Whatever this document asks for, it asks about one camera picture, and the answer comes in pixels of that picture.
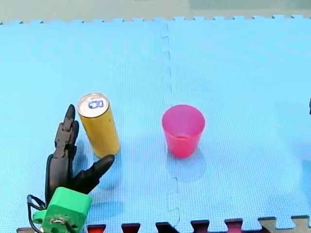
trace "background wall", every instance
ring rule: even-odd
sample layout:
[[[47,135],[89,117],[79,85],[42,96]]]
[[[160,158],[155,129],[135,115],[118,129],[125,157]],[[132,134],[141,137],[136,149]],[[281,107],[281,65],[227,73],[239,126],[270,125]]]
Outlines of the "background wall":
[[[173,16],[303,14],[311,16],[311,0],[0,0],[0,21],[31,19],[91,21]]]

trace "aluminum can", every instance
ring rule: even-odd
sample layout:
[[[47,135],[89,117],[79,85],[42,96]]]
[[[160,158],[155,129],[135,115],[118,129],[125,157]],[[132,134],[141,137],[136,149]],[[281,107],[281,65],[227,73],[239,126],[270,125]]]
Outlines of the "aluminum can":
[[[108,98],[100,93],[86,94],[77,109],[95,155],[103,158],[117,154],[120,141]]]

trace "cable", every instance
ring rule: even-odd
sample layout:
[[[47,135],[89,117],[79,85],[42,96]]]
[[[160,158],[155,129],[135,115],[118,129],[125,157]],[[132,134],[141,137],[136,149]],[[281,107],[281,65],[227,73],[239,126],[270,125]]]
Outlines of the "cable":
[[[27,207],[28,207],[28,220],[29,220],[30,226],[32,227],[32,229],[35,232],[42,233],[42,231],[40,231],[34,225],[34,222],[32,220],[32,216],[31,216],[31,207],[35,208],[36,210],[45,210],[46,209],[45,203],[42,200],[40,200],[39,198],[34,197],[33,195],[28,195],[27,196]]]

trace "pink plastic cup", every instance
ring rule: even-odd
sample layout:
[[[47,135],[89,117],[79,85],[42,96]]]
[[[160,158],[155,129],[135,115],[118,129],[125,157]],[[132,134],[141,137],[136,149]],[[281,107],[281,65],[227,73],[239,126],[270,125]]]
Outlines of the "pink plastic cup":
[[[187,158],[198,147],[205,127],[203,114],[189,105],[176,105],[162,117],[168,151],[178,158]]]

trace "black robotic finger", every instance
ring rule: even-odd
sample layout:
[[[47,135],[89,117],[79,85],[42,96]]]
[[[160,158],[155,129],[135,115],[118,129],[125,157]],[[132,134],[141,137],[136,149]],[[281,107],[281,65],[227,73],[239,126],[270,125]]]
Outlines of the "black robotic finger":
[[[110,169],[114,160],[114,155],[108,155],[95,162],[89,169],[80,171],[72,179],[69,188],[84,194],[90,193],[99,184],[99,179]]]

